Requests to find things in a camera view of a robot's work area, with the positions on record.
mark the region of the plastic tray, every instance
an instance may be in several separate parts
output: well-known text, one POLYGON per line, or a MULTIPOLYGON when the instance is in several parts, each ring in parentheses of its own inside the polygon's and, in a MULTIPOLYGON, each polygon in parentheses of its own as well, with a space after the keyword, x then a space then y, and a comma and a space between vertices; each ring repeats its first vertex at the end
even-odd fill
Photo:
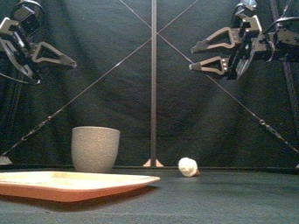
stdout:
POLYGON ((159 177, 70 171, 0 173, 0 194, 72 202, 132 191, 159 177))

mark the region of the gray cup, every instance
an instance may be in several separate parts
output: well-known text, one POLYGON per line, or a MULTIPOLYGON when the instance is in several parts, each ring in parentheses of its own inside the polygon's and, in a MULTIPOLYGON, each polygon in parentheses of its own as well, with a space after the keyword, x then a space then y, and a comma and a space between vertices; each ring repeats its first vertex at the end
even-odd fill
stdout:
POLYGON ((117 158, 120 131, 82 126, 72 129, 70 159, 77 172, 108 173, 117 158))

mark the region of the small white figurine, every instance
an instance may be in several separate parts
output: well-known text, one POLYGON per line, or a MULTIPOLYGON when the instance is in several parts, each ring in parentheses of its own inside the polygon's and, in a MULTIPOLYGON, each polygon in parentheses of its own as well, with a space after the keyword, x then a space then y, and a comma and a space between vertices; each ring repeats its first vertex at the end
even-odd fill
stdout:
POLYGON ((184 177, 196 177, 200 175, 200 171, 197 169, 196 161, 191 158, 181 158, 179 161, 179 170, 184 177))

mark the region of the metal pole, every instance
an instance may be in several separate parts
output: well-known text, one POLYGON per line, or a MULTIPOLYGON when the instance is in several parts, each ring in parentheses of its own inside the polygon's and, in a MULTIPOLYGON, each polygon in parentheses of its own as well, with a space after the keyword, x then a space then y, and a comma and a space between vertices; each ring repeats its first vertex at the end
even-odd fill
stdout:
POLYGON ((156 167, 156 0, 152 0, 151 166, 156 167))

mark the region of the dark table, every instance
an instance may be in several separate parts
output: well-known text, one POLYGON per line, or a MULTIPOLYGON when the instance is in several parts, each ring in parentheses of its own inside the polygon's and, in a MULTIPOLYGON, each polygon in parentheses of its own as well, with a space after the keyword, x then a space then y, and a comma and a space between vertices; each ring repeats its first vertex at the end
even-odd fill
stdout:
POLYGON ((299 223, 297 174, 203 169, 197 178, 185 178, 176 169, 112 173, 161 180, 132 192, 70 203, 0 196, 1 223, 299 223))

